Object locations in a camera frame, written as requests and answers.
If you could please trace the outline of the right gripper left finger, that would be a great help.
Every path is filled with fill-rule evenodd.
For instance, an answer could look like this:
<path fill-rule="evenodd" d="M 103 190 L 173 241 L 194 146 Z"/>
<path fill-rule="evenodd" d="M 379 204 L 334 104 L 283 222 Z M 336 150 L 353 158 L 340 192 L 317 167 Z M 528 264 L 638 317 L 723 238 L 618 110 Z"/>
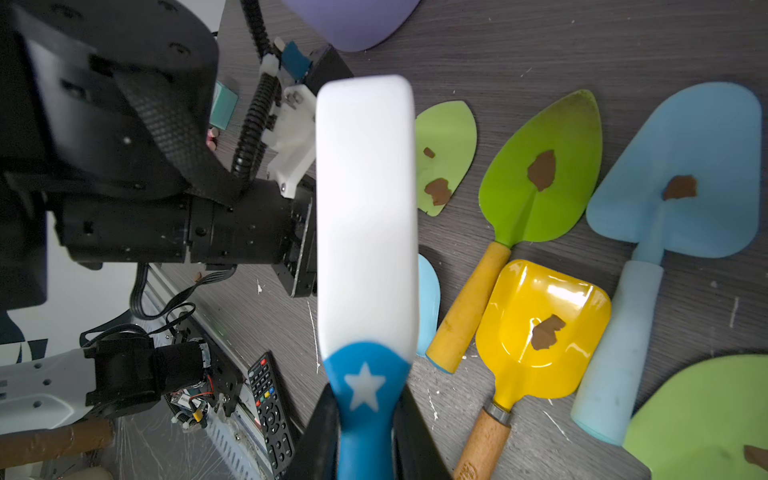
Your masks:
<path fill-rule="evenodd" d="M 331 385 L 327 384 L 298 442 L 284 479 L 335 479 L 339 439 L 340 410 Z"/>

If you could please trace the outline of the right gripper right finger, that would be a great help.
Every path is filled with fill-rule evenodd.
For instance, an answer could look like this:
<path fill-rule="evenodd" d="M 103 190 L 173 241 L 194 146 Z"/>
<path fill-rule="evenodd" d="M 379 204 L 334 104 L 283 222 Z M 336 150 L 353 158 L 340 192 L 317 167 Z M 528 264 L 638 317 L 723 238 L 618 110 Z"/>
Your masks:
<path fill-rule="evenodd" d="M 452 479 L 408 386 L 395 407 L 393 435 L 396 479 Z"/>

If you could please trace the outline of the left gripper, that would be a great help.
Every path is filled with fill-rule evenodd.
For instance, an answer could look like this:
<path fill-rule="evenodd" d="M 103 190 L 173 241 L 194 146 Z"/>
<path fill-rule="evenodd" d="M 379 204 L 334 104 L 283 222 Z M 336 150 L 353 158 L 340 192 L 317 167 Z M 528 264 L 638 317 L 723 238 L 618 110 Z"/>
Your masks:
<path fill-rule="evenodd" d="M 271 266 L 291 297 L 316 291 L 315 181 L 294 198 L 255 180 L 232 207 L 181 194 L 158 201 L 66 195 L 54 215 L 60 244 L 77 263 L 202 263 Z"/>

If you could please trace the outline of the white blue cleaning brush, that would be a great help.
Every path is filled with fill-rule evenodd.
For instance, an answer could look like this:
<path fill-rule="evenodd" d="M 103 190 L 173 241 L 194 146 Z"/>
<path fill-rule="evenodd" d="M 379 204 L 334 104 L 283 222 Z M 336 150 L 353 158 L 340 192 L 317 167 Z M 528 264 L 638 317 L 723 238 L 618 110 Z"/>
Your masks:
<path fill-rule="evenodd" d="M 340 479 L 395 475 L 393 415 L 419 324 L 414 120 L 398 75 L 333 81 L 317 99 L 317 334 Z"/>

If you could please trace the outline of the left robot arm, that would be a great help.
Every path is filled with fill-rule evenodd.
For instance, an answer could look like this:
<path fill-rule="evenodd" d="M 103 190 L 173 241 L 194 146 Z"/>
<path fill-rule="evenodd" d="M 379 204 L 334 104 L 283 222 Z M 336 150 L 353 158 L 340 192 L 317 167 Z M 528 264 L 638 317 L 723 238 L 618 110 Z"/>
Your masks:
<path fill-rule="evenodd" d="M 137 264 L 137 321 L 153 263 L 203 263 L 207 283 L 270 264 L 291 296 L 315 292 L 314 184 L 280 179 L 303 128 L 260 4 L 241 8 L 260 77 L 225 167 L 206 144 L 218 43 L 184 5 L 2 3 L 3 310 L 46 301 L 48 218 L 76 263 Z"/>

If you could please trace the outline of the light blue scoop trowel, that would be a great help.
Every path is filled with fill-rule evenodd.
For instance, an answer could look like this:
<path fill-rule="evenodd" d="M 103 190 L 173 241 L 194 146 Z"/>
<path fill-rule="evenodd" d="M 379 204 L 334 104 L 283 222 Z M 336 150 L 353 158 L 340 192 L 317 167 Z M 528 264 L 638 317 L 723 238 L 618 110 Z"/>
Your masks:
<path fill-rule="evenodd" d="M 423 255 L 418 256 L 419 273 L 419 334 L 417 354 L 426 356 L 437 328 L 441 303 L 441 288 L 437 273 Z"/>

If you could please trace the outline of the yellow scoop trowel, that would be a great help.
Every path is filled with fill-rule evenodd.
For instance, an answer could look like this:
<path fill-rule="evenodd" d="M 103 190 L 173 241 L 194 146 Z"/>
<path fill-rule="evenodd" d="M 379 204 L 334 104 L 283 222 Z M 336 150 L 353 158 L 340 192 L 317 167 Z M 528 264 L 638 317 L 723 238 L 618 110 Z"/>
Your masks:
<path fill-rule="evenodd" d="M 600 287 L 527 260 L 504 267 L 475 335 L 495 392 L 480 411 L 454 470 L 492 476 L 526 396 L 558 399 L 579 386 L 611 319 Z"/>

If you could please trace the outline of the light green square trowel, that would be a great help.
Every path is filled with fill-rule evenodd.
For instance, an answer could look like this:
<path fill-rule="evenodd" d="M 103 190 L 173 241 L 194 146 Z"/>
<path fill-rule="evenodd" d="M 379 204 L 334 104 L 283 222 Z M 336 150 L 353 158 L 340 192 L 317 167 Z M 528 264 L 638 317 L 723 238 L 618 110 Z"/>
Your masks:
<path fill-rule="evenodd" d="M 469 105 L 454 100 L 434 105 L 415 119 L 417 206 L 439 215 L 468 172 L 478 130 Z"/>

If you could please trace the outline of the purple plastic bucket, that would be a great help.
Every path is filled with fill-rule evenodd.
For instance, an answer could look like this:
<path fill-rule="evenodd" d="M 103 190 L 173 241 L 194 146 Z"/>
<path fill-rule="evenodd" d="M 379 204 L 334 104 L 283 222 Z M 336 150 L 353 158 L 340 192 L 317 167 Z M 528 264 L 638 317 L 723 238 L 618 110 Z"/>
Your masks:
<path fill-rule="evenodd" d="M 330 45 L 360 52 L 384 42 L 410 17 L 419 0 L 284 0 Z"/>

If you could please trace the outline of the light green small trowel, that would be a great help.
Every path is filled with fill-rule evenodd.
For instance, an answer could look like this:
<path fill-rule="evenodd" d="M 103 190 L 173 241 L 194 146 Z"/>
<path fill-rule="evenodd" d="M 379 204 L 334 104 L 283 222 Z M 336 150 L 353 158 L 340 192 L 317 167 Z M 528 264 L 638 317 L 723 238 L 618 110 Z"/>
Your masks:
<path fill-rule="evenodd" d="M 634 415 L 623 447 L 653 479 L 765 479 L 767 356 L 713 358 L 673 375 Z"/>

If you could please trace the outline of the light blue pointed trowel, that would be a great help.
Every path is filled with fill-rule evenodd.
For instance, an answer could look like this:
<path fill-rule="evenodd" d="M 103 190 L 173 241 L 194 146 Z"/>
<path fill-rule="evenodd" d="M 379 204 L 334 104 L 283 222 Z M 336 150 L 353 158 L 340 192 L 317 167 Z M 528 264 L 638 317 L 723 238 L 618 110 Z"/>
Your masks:
<path fill-rule="evenodd" d="M 668 252 L 722 258 L 759 226 L 762 108 L 744 86 L 683 89 L 648 117 L 593 194 L 597 234 L 634 245 L 611 320 L 571 410 L 594 438 L 624 442 L 646 362 Z"/>

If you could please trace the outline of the black remote control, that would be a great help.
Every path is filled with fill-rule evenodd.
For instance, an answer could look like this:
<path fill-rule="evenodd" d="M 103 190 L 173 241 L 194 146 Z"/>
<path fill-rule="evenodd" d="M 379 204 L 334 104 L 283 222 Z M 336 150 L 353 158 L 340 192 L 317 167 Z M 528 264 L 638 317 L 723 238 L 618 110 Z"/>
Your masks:
<path fill-rule="evenodd" d="M 300 433 L 291 419 L 289 401 L 271 351 L 265 352 L 248 370 L 274 479 L 286 479 L 296 456 Z"/>

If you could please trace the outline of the pink toy figure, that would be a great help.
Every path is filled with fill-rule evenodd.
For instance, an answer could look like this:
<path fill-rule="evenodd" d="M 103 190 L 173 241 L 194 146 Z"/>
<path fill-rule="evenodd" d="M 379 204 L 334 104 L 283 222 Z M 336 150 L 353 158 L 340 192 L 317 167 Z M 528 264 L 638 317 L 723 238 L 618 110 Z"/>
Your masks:
<path fill-rule="evenodd" d="M 211 151 L 217 150 L 217 138 L 219 135 L 219 130 L 215 127 L 211 127 L 208 130 L 207 133 L 207 139 L 206 139 L 206 145 Z"/>

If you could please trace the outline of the small teal alarm clock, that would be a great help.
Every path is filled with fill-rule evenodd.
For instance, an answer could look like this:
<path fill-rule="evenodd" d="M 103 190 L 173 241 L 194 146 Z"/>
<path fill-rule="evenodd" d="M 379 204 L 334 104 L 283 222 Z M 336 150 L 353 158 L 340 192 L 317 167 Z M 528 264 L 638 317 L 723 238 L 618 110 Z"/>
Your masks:
<path fill-rule="evenodd" d="M 217 81 L 214 88 L 209 124 L 219 130 L 226 130 L 238 103 L 238 95 L 226 85 Z"/>

